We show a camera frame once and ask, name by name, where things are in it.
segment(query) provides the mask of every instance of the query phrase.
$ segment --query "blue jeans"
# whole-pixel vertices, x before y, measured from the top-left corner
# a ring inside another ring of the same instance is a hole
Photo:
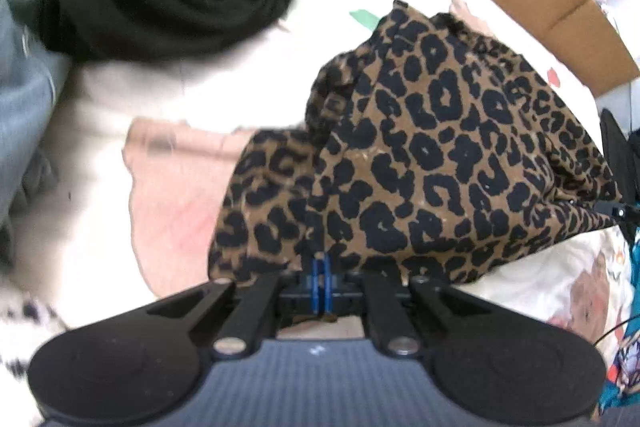
[[[33,27],[38,0],[0,0],[0,264],[13,264],[9,210],[23,206],[52,171],[38,145],[71,61],[46,51]]]

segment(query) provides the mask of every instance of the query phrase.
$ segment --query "bolt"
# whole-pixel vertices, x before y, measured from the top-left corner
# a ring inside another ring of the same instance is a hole
[[[406,357],[417,353],[420,349],[420,344],[415,339],[409,337],[396,337],[392,339],[386,347],[392,353],[400,357]]]
[[[238,355],[246,349],[246,342],[237,337],[224,337],[213,343],[213,349],[221,355]]]

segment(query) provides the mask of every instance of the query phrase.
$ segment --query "gray ribbed surface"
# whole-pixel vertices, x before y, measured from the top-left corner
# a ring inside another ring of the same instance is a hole
[[[250,359],[217,364],[188,404],[145,427],[497,425],[447,401],[418,363],[362,340],[265,341]]]

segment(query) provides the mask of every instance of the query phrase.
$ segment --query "leopard print garment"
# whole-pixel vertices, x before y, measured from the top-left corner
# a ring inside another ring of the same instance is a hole
[[[322,68],[303,128],[249,142],[209,274],[251,282],[326,254],[342,269],[469,282],[612,225],[594,199],[620,199],[611,171],[527,61],[396,1]]]

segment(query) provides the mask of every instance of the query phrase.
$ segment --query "bed sheet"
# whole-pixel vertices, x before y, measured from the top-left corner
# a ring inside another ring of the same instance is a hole
[[[448,11],[451,3],[404,1],[430,16]],[[590,91],[491,0],[464,1],[499,39],[522,52],[541,74],[546,73],[602,149]],[[296,124],[303,120],[319,68],[370,35],[350,12],[367,10],[381,16],[392,2],[294,0],[276,25],[222,55],[155,65],[108,62],[80,68],[44,140],[60,184],[14,221],[18,237],[14,279],[48,301],[71,327],[152,301],[155,295],[140,275],[131,246],[132,179],[122,149],[132,119],[184,121],[218,133]],[[571,263],[562,261],[564,247],[539,253],[501,267],[469,291],[542,320],[565,321],[560,325],[568,327],[572,311],[565,311],[570,308],[567,285],[583,271],[593,275],[599,270],[596,273],[603,273],[612,289],[605,304],[605,322],[623,320],[633,295],[628,254],[616,230],[577,238]],[[604,267],[601,250],[607,252],[603,253]],[[202,279],[206,278],[206,263],[204,253]],[[533,297],[514,299],[518,285],[527,277],[532,290],[528,295],[556,295],[555,301],[541,304]]]

